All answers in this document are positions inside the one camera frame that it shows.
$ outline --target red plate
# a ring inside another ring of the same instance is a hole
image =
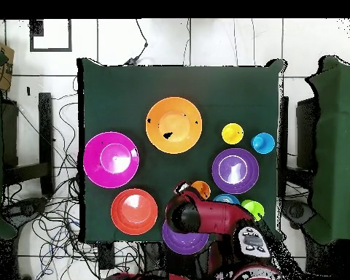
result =
[[[148,192],[128,189],[113,200],[111,215],[119,230],[129,235],[140,235],[153,227],[158,208],[155,199]]]

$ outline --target bowl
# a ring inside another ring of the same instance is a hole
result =
[[[275,147],[275,140],[268,133],[259,133],[252,138],[252,147],[261,155],[268,154]]]

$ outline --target blue bowl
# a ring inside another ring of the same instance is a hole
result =
[[[256,152],[265,155],[272,152],[275,147],[275,140],[268,133],[259,133],[252,138],[252,147]]]
[[[237,199],[236,196],[227,193],[219,194],[217,197],[214,198],[213,201],[241,205],[240,201]]]

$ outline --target plate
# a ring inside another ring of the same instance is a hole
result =
[[[104,188],[117,188],[135,175],[139,152],[124,134],[103,132],[85,145],[83,166],[91,182]]]
[[[178,254],[195,254],[205,247],[209,234],[205,233],[176,233],[163,223],[162,237],[168,248]]]
[[[160,151],[179,154],[192,148],[201,136],[201,114],[192,102],[180,97],[164,98],[147,115],[145,129]]]
[[[127,189],[114,199],[111,208],[114,225],[129,235],[149,231],[157,220],[155,199],[141,189]]]
[[[260,170],[257,159],[250,152],[230,148],[218,154],[211,172],[219,189],[230,194],[241,194],[255,185]]]
[[[213,201],[240,205],[240,201],[237,199],[236,196],[227,193],[219,194],[214,198]]]

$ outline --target dark green table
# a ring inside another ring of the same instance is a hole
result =
[[[244,138],[236,146],[249,150],[260,165],[260,178],[240,201],[252,199],[265,206],[265,221],[276,232],[276,152],[258,155],[250,140],[259,132],[276,139],[279,72],[282,60],[268,67],[99,66],[88,59],[79,62],[83,71],[85,144],[96,134],[118,131],[130,137],[139,150],[135,177],[117,189],[108,190],[85,177],[86,241],[162,241],[165,208],[174,187],[182,180],[203,180],[211,198],[222,193],[211,177],[217,154],[229,148],[221,137],[228,123],[239,123]],[[159,151],[145,133],[146,116],[159,100],[180,96],[193,102],[201,113],[203,128],[197,144],[178,155]],[[121,233],[110,217],[112,201],[128,188],[149,192],[158,205],[155,226],[140,236]]]
[[[327,56],[308,78],[319,100],[312,206],[317,215],[304,228],[318,243],[350,239],[350,65]]]

